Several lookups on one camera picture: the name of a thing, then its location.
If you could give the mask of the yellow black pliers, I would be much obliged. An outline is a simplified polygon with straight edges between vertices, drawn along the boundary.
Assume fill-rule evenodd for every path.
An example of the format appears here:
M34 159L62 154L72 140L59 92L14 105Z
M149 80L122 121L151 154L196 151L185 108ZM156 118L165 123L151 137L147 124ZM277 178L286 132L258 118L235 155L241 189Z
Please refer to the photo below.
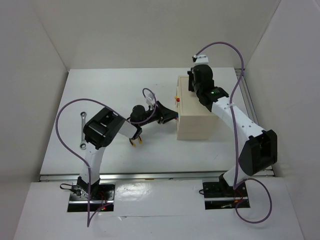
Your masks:
M140 145L143 143L142 138L140 136L136 137L136 138L130 138L129 139L130 144L132 145L132 147L136 147L136 143L139 143Z

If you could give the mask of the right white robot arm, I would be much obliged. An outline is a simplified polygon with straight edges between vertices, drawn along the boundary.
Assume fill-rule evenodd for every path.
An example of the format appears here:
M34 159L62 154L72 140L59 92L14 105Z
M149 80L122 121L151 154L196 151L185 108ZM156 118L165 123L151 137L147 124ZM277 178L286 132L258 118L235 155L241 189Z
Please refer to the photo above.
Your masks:
M213 71L207 64L198 64L188 71L188 89L199 102L231 128L235 137L235 165L219 176L212 195L230 197L242 181L270 167L278 160L278 137L246 116L228 93L217 87Z

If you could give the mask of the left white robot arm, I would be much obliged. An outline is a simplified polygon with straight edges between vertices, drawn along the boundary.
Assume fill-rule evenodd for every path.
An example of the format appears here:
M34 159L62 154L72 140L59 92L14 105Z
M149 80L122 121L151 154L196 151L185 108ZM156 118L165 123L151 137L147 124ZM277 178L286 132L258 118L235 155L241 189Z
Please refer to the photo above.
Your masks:
M128 138L134 147L134 140L142 143L142 126L152 122L165 124L178 117L178 113L163 106L159 101L150 103L148 109L142 105L133 107L129 119L116 115L104 107L83 127L86 142L85 161L82 172L77 178L81 194L88 200L97 197L100 184L100 168L105 149L112 143L117 134Z

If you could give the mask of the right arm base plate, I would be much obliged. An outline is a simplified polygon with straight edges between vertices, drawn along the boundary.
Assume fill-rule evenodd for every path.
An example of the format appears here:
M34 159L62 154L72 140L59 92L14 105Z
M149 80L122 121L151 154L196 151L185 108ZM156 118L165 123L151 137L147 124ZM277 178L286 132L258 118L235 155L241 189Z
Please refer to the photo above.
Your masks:
M250 202L245 183L236 190L228 185L223 188L219 182L203 182L202 189L198 191L204 197L206 210L224 210L238 208L250 208Z

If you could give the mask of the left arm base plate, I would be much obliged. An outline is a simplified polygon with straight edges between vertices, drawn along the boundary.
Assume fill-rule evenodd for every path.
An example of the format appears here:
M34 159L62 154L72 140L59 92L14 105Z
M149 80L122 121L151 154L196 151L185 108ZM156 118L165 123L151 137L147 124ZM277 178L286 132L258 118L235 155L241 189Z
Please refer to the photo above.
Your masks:
M76 184L60 184L59 188L69 191L67 206L68 213L87 212L88 194ZM90 212L113 212L116 185L113 183L100 184L90 196Z

